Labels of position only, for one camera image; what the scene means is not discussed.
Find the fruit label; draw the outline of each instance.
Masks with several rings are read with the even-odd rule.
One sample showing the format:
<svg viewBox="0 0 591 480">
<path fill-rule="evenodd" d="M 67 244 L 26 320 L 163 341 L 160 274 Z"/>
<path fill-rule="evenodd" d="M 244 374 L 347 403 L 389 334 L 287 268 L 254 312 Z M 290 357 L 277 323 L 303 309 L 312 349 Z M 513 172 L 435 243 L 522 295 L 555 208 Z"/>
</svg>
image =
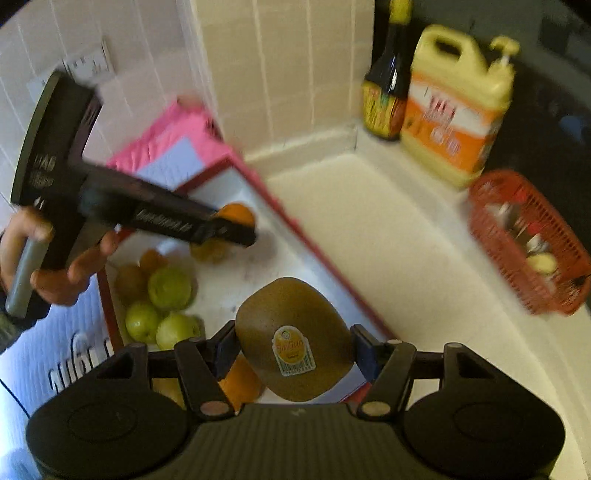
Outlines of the fruit label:
<svg viewBox="0 0 591 480">
<path fill-rule="evenodd" d="M 273 353 L 284 377 L 305 374 L 316 368 L 308 339 L 296 328 L 285 325 L 273 336 Z"/>
</svg>

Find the soy sauce bottle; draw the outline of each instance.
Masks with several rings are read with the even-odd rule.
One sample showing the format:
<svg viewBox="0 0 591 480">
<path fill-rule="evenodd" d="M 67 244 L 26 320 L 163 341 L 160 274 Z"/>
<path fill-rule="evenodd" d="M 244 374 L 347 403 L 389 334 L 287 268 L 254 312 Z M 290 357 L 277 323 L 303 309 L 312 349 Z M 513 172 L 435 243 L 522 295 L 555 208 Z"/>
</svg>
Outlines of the soy sauce bottle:
<svg viewBox="0 0 591 480">
<path fill-rule="evenodd" d="M 398 140 L 410 84 L 412 58 L 407 51 L 411 0 L 392 0 L 386 48 L 363 82 L 363 120 L 366 128 L 385 140 Z"/>
</svg>

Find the hand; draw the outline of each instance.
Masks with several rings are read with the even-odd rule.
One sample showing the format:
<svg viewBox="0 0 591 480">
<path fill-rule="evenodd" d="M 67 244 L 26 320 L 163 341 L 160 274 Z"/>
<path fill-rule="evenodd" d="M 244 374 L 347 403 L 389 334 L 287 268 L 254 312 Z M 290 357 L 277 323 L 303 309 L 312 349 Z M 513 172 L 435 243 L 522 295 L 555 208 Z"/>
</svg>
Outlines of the hand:
<svg viewBox="0 0 591 480">
<path fill-rule="evenodd" d="M 53 227 L 33 208 L 23 208 L 12 216 L 0 242 L 0 277 L 6 292 L 10 291 L 18 261 L 27 238 L 48 241 Z M 119 245 L 117 233 L 107 233 L 100 244 L 88 249 L 67 270 L 37 270 L 31 275 L 31 285 L 41 298 L 56 304 L 72 306 L 81 293 L 88 289 L 92 275 L 100 271 Z"/>
</svg>

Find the yellow jug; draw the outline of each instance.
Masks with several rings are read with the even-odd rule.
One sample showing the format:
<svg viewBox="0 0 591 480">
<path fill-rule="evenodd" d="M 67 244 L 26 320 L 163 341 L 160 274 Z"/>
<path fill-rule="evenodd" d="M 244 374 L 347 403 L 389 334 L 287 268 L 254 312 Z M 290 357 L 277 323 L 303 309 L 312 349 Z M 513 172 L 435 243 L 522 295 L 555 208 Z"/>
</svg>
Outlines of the yellow jug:
<svg viewBox="0 0 591 480">
<path fill-rule="evenodd" d="M 471 36 L 431 25 L 414 55 L 402 143 L 460 188 L 480 176 L 511 104 L 515 70 L 509 58 L 519 52 L 519 44 L 497 37 L 491 48 L 503 56 L 489 68 Z"/>
</svg>

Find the red basket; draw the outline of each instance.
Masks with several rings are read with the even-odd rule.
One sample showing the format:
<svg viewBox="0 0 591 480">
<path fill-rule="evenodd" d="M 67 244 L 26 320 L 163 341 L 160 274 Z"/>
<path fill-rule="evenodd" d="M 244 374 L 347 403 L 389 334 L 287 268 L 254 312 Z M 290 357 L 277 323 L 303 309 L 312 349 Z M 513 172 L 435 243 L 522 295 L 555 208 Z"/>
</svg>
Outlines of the red basket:
<svg viewBox="0 0 591 480">
<path fill-rule="evenodd" d="M 487 205 L 513 202 L 515 195 L 525 199 L 520 215 L 527 223 L 542 226 L 541 236 L 551 246 L 558 261 L 557 273 L 548 284 L 527 263 L 524 250 L 505 230 Z M 470 187 L 473 209 L 470 216 L 472 235 L 513 287 L 531 313 L 561 312 L 571 315 L 587 299 L 591 288 L 591 259 L 560 214 L 538 190 L 518 173 L 497 170 L 483 175 Z M 586 277 L 584 283 L 574 279 Z"/>
</svg>

